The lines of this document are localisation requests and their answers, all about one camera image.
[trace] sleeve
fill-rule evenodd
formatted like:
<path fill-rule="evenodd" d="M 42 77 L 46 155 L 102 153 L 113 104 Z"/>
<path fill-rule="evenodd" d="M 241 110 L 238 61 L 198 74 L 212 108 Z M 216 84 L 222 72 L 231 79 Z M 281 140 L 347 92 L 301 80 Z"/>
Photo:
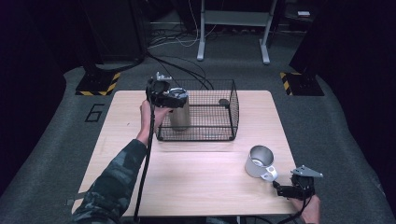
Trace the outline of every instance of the sleeve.
<path fill-rule="evenodd" d="M 132 140 L 91 185 L 72 223 L 119 223 L 130 204 L 146 153 L 143 143 Z"/>

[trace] metal canister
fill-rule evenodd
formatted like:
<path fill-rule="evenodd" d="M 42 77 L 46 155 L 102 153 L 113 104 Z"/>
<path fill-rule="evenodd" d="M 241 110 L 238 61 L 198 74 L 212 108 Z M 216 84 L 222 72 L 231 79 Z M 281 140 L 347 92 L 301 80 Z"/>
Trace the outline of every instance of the metal canister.
<path fill-rule="evenodd" d="M 178 132 L 185 131 L 191 126 L 189 95 L 180 88 L 170 90 L 169 94 L 176 94 L 177 98 L 186 100 L 186 104 L 183 107 L 175 108 L 169 113 L 172 129 Z"/>

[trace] gray carpet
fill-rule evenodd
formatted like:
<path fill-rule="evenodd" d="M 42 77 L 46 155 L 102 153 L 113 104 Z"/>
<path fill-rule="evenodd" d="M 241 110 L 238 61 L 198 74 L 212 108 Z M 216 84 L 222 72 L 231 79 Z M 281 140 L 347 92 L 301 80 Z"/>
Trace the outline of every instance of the gray carpet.
<path fill-rule="evenodd" d="M 250 34 L 211 37 L 206 42 L 205 60 L 200 63 L 196 61 L 198 43 L 191 47 L 162 45 L 149 52 L 201 75 L 202 68 L 207 78 L 232 78 L 238 90 L 270 91 L 297 166 L 304 164 L 324 174 L 315 183 L 322 201 L 322 223 L 396 223 L 375 172 L 348 131 L 332 90 L 318 77 L 325 96 L 286 94 L 279 73 L 293 71 L 288 64 L 302 37 L 277 34 L 269 49 L 270 65 L 262 63 L 260 36 Z M 167 68 L 174 78 L 191 78 L 175 68 Z M 115 91 L 143 90 L 148 78 L 158 71 L 167 73 L 158 62 L 146 58 L 137 67 L 121 73 Z M 64 99 L 33 153 L 0 199 L 0 223 L 69 220 L 71 206 L 64 205 L 65 201 L 78 192 L 114 95 L 76 96 L 75 88 L 83 75 L 82 68 L 64 74 L 67 80 Z M 99 121 L 84 122 L 94 104 L 104 104 L 96 107 L 103 111 Z M 277 222 L 285 217 L 266 218 Z"/>

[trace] metal cup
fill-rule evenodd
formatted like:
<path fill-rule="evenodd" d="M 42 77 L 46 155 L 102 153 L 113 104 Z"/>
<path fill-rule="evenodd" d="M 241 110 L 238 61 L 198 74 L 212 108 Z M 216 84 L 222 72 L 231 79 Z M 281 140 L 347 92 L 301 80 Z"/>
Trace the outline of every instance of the metal cup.
<path fill-rule="evenodd" d="M 245 170 L 253 177 L 261 177 L 272 182 L 277 179 L 273 163 L 274 153 L 268 147 L 255 146 L 248 154 Z"/>

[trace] wire basket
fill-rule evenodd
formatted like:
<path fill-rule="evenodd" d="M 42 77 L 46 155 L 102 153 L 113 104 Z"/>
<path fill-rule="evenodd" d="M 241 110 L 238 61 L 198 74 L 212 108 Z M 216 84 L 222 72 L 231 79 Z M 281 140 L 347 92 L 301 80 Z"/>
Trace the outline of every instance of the wire basket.
<path fill-rule="evenodd" d="M 173 126 L 168 114 L 157 129 L 159 141 L 233 141 L 239 122 L 239 103 L 232 79 L 170 80 L 170 88 L 189 94 L 189 125 Z"/>

